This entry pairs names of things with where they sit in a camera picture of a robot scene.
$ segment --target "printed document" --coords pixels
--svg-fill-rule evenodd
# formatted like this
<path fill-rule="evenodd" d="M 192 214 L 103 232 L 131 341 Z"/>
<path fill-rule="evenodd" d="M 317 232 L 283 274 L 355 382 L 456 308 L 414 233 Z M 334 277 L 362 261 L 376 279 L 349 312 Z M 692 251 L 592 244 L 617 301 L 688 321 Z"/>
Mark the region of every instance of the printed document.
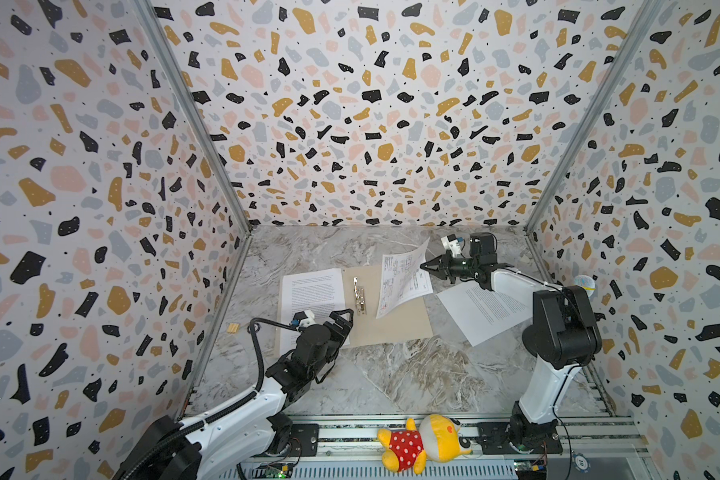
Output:
<path fill-rule="evenodd" d="M 382 284 L 376 318 L 382 318 L 402 303 L 432 293 L 429 273 L 419 268 L 426 261 L 424 254 L 428 244 L 429 240 L 413 252 L 382 257 Z"/>
<path fill-rule="evenodd" d="M 438 298 L 472 346 L 533 315 L 530 305 L 503 293 L 483 290 L 477 282 L 459 283 L 438 293 Z"/>
<path fill-rule="evenodd" d="M 334 310 L 346 309 L 342 270 L 331 268 L 308 274 L 285 275 L 282 278 L 278 319 L 280 323 L 290 324 L 293 315 L 304 310 L 315 313 L 315 321 L 323 323 Z M 280 348 L 283 355 L 296 348 L 298 332 L 278 329 Z"/>

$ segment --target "marble surface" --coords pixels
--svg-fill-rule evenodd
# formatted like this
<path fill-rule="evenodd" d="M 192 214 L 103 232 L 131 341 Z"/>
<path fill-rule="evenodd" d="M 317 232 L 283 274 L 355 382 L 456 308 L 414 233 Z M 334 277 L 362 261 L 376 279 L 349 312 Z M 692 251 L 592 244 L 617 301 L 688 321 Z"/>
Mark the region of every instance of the marble surface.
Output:
<path fill-rule="evenodd" d="M 440 237 L 467 237 L 489 231 L 498 239 L 499 261 L 538 276 L 522 229 L 416 226 L 303 227 L 259 226 L 243 264 L 221 332 L 188 414 L 202 412 L 256 381 L 256 358 L 245 327 L 254 316 L 276 320 L 280 277 L 335 267 L 380 264 L 383 254 L 400 254 L 429 238 L 427 258 L 443 253 Z M 433 278 L 434 292 L 449 288 Z M 528 387 L 533 358 L 520 334 L 530 321 L 475 347 L 435 295 L 424 298 L 433 336 L 403 343 L 343 349 L 324 383 L 290 406 L 289 413 L 509 413 Z M 226 333 L 232 322 L 237 334 Z M 265 364 L 274 361 L 274 329 L 262 328 L 259 341 Z M 600 412 L 595 392 L 582 374 L 568 391 L 560 413 L 582 416 Z"/>

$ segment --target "robotic arm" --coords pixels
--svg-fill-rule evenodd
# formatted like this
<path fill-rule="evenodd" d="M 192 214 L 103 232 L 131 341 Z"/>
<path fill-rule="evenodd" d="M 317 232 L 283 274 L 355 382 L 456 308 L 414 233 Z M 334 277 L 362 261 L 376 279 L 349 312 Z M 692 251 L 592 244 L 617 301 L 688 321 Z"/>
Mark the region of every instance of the robotic arm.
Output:
<path fill-rule="evenodd" d="M 458 239 L 443 238 L 447 250 L 421 265 L 432 276 L 474 280 L 481 288 L 504 293 L 533 306 L 533 323 L 523 331 L 523 344 L 537 357 L 530 385 L 515 403 L 507 437 L 513 448 L 548 442 L 557 426 L 558 405 L 581 367 L 600 351 L 602 340 L 592 305 L 580 286 L 558 286 L 498 262 L 496 238 L 473 234 L 470 258 L 458 257 Z"/>
<path fill-rule="evenodd" d="M 216 478 L 251 456 L 285 451 L 292 422 L 282 410 L 307 393 L 312 380 L 320 383 L 330 373 L 328 369 L 318 378 L 323 367 L 336 360 L 354 325 L 353 317 L 354 312 L 347 309 L 331 312 L 332 322 L 322 325 L 303 320 L 292 326 L 253 319 L 248 328 L 259 367 L 256 385 L 199 416 L 179 422 L 168 416 L 155 420 L 114 480 Z M 262 323 L 300 333 L 296 348 L 266 372 L 256 336 Z"/>

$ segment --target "yellow stuffed bear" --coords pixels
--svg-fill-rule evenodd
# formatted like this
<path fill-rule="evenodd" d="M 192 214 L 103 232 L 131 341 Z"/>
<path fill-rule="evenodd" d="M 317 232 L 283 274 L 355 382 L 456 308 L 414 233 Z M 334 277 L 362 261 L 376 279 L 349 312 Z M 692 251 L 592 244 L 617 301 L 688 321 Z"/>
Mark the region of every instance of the yellow stuffed bear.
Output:
<path fill-rule="evenodd" d="M 412 418 L 405 423 L 405 430 L 378 431 L 378 440 L 387 449 L 382 463 L 390 472 L 402 472 L 413 468 L 420 475 L 427 465 L 427 458 L 436 462 L 450 462 L 460 455 L 472 453 L 470 442 L 460 438 L 461 423 L 442 415 L 424 417 L 419 429 Z"/>

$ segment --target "terrazzo patterned wallpaper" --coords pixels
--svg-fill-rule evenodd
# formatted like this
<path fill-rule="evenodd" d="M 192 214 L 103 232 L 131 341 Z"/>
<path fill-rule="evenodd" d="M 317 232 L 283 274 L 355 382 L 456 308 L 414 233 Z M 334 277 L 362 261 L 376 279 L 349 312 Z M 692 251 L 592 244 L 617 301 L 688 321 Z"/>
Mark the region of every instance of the terrazzo patterned wallpaper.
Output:
<path fill-rule="evenodd" d="M 253 224 L 522 224 L 637 0 L 155 0 Z"/>
<path fill-rule="evenodd" d="M 600 376 L 664 477 L 720 479 L 720 2 L 665 2 L 534 238 L 596 277 Z"/>
<path fill-rule="evenodd" d="M 0 2 L 0 480 L 110 478 L 182 407 L 238 239 L 124 2 Z"/>

